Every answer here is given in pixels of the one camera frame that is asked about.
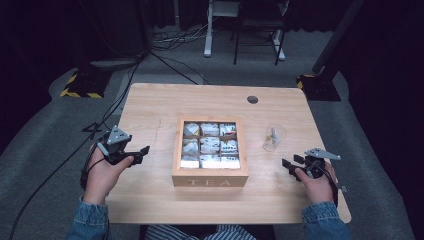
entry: glass cup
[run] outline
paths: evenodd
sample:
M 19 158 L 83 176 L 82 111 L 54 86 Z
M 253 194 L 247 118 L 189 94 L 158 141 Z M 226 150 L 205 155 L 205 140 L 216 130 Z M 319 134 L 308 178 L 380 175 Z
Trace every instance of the glass cup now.
M 271 124 L 266 128 L 266 139 L 263 147 L 268 152 L 273 152 L 277 149 L 281 141 L 286 137 L 287 132 L 283 126 L 278 124 Z

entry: chair leg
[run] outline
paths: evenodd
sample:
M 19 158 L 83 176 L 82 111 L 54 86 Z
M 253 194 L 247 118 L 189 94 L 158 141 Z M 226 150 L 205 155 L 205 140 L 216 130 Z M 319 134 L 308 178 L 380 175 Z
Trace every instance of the chair leg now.
M 234 52 L 234 65 L 237 64 L 237 53 L 238 53 L 239 37 L 240 37 L 240 31 L 239 31 L 239 29 L 237 29 L 236 30 L 236 50 Z
M 280 45 L 278 46 L 277 58 L 275 59 L 275 66 L 277 66 L 277 64 L 278 64 L 281 49 L 283 48 L 284 35 L 286 34 L 285 29 L 282 29 L 281 31 L 282 31 L 282 34 L 281 34 L 281 39 L 280 39 Z

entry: black chair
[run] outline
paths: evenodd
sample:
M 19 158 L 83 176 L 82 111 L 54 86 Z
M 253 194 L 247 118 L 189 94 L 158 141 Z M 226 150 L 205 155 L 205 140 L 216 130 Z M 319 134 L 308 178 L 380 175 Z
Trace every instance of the black chair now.
M 270 44 L 265 45 L 263 43 L 240 44 L 240 31 L 244 30 L 272 32 L 268 39 L 272 44 L 274 44 L 272 39 L 277 30 L 281 31 L 280 44 L 278 45 L 277 58 L 275 59 L 275 65 L 277 65 L 286 31 L 284 27 L 284 11 L 282 11 L 276 0 L 242 0 L 240 2 L 235 30 L 231 35 L 231 40 L 233 40 L 234 32 L 236 33 L 234 65 L 237 64 L 237 53 L 240 45 L 270 46 Z

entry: human hand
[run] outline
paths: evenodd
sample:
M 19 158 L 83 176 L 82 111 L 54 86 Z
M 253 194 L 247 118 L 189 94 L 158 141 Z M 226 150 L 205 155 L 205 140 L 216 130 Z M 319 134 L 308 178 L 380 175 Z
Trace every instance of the human hand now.
M 103 153 L 96 146 L 96 149 L 91 156 L 88 168 L 93 166 L 100 159 L 104 159 Z M 83 201 L 86 203 L 103 205 L 105 204 L 106 196 L 115 187 L 118 182 L 119 175 L 131 165 L 134 160 L 133 156 L 124 158 L 116 165 L 110 164 L 103 160 L 97 163 L 89 172 L 87 179 L 87 187 L 83 196 Z
M 330 173 L 331 178 L 336 183 L 336 173 L 333 166 L 326 162 L 325 169 Z M 330 202 L 334 200 L 333 190 L 331 189 L 329 181 L 325 175 L 322 175 L 320 178 L 313 179 L 299 168 L 296 168 L 294 171 L 303 184 L 305 184 L 306 194 L 308 195 L 311 203 Z

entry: wooden tea box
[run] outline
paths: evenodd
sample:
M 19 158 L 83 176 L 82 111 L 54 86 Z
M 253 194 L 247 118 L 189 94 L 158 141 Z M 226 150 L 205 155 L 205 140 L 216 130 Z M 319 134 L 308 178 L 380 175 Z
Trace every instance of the wooden tea box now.
M 239 117 L 180 117 L 174 152 L 176 187 L 243 187 L 249 177 Z

